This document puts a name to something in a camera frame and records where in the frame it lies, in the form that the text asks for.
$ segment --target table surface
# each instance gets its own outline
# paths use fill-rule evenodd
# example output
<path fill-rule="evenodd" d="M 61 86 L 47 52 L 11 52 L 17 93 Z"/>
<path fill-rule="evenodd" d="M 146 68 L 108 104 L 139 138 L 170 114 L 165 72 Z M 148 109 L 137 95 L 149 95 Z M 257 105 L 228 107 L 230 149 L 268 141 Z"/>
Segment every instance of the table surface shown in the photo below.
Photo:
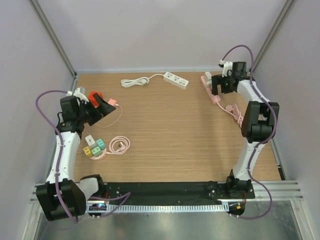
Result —
<path fill-rule="evenodd" d="M 189 86 L 180 89 L 156 76 L 146 86 L 123 88 L 122 79 L 150 77 L 154 73 L 82 74 L 78 86 L 101 92 L 118 101 L 123 113 L 107 128 L 86 124 L 85 130 L 108 147 L 116 136 L 126 136 L 131 147 L 123 155 L 107 155 L 94 162 L 83 151 L 75 161 L 74 178 L 100 174 L 104 182 L 206 182 L 225 181 L 237 163 L 243 137 L 237 122 L 209 99 L 200 76 L 203 72 L 177 72 Z M 236 103 L 244 115 L 246 103 L 237 93 L 222 94 L 221 105 Z M 113 123 L 118 108 L 98 122 Z M 86 147 L 83 133 L 78 151 Z M 268 143 L 253 171 L 261 181 L 280 180 L 275 157 Z"/>

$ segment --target pink power strip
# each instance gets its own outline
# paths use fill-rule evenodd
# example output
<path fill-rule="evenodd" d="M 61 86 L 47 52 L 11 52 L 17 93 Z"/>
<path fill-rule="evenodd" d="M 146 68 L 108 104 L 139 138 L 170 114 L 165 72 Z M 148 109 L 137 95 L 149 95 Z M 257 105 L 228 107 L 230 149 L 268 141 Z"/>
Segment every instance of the pink power strip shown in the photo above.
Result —
<path fill-rule="evenodd" d="M 216 95 L 216 96 L 213 95 L 213 94 L 211 93 L 211 89 L 208 88 L 208 87 L 206 87 L 206 80 L 205 80 L 205 77 L 204 77 L 204 76 L 201 76 L 201 77 L 200 77 L 200 81 L 201 81 L 202 85 L 204 86 L 206 93 L 209 95 L 209 98 L 211 99 L 211 101 L 212 101 L 214 104 L 220 102 L 221 99 L 220 99 L 219 95 Z"/>

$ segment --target power outlet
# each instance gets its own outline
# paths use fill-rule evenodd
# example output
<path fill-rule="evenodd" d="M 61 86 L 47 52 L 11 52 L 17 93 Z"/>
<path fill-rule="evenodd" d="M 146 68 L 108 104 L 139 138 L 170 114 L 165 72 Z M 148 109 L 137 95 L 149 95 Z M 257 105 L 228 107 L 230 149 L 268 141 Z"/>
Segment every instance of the power outlet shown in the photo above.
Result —
<path fill-rule="evenodd" d="M 186 89 L 189 81 L 183 79 L 182 77 L 176 76 L 171 72 L 166 72 L 163 76 L 163 80 L 165 80 L 168 83 L 171 83 L 173 85 L 176 85 L 177 87 L 181 88 L 181 89 Z"/>

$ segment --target green block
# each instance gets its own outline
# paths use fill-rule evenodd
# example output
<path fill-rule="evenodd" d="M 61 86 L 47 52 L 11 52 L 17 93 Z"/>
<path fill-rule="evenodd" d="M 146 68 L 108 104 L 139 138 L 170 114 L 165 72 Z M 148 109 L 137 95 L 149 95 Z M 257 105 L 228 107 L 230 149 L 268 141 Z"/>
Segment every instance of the green block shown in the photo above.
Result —
<path fill-rule="evenodd" d="M 95 157 L 98 157 L 99 155 L 102 154 L 102 150 L 98 146 L 92 149 L 91 152 Z"/>

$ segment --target teal block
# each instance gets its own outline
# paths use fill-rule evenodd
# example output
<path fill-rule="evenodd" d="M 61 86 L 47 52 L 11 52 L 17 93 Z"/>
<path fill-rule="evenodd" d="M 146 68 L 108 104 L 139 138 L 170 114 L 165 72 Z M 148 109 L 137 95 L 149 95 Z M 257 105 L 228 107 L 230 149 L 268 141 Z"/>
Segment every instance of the teal block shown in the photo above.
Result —
<path fill-rule="evenodd" d="M 98 146 L 99 146 L 99 148 L 100 148 L 101 150 L 103 150 L 103 149 L 106 148 L 106 145 L 105 145 L 104 141 L 102 141 L 101 138 L 98 139 L 98 140 L 96 141 L 96 143 L 98 144 Z"/>
<path fill-rule="evenodd" d="M 95 157 L 98 157 L 99 155 L 102 154 L 102 150 L 98 146 L 92 149 L 91 152 Z"/>

